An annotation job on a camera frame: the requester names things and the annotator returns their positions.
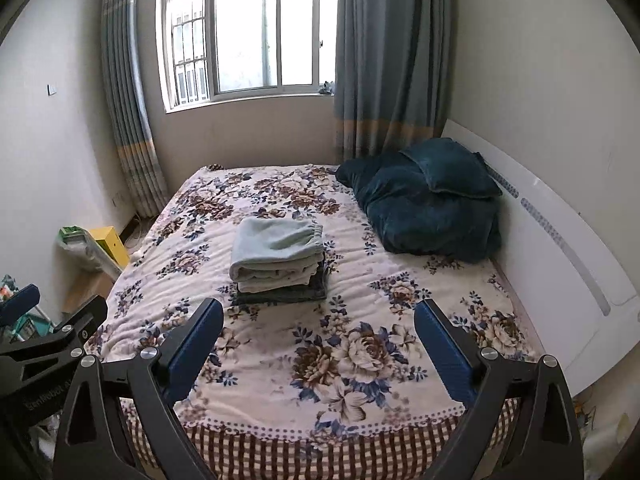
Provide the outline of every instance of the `yellow box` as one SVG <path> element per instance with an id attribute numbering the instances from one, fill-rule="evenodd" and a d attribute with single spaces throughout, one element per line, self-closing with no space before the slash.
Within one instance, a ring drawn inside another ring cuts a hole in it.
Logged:
<path id="1" fill-rule="evenodd" d="M 94 240 L 98 242 L 98 245 L 107 251 L 107 254 L 113 258 L 119 266 L 122 268 L 127 266 L 129 263 L 129 255 L 120 241 L 115 227 L 100 227 L 98 229 L 90 229 L 89 232 L 91 236 L 94 237 Z"/>

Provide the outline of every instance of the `dark teal pillow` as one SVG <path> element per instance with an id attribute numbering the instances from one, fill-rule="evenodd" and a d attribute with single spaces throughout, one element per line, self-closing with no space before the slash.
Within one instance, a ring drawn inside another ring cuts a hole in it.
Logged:
<path id="1" fill-rule="evenodd" d="M 500 196 L 479 153 L 447 137 L 428 139 L 402 150 L 422 170 L 429 190 L 468 198 Z"/>

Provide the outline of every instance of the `teal blanket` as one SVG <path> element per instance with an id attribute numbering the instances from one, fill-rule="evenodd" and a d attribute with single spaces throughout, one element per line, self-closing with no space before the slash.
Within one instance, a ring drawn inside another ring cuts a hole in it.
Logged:
<path id="1" fill-rule="evenodd" d="M 335 176 L 353 189 L 389 252 L 441 254 L 475 263 L 500 248 L 497 198 L 433 192 L 423 168 L 402 153 L 347 160 Z"/>

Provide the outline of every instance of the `blue-gray curtain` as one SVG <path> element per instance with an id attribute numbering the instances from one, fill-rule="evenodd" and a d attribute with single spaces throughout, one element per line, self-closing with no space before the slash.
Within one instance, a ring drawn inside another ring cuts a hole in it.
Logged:
<path id="1" fill-rule="evenodd" d="M 338 0 L 339 162 L 433 136 L 450 35 L 451 0 Z"/>
<path id="2" fill-rule="evenodd" d="M 137 212 L 149 218 L 162 211 L 169 193 L 146 115 L 136 3 L 102 0 L 102 73 L 122 170 Z"/>

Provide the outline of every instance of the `floral bedspread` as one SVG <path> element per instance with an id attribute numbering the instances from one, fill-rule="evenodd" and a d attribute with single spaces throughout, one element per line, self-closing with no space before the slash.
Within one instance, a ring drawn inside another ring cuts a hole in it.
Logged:
<path id="1" fill-rule="evenodd" d="M 233 305 L 230 252 L 248 215 L 322 223 L 327 300 Z M 115 284 L 90 349 L 110 361 L 157 346 L 207 297 L 221 301 L 225 327 L 175 412 L 219 478 L 418 477 L 463 412 L 415 335 L 420 300 L 481 345 L 530 352 L 490 262 L 387 253 L 322 166 L 197 171 Z M 153 463 L 131 403 L 126 413 Z"/>

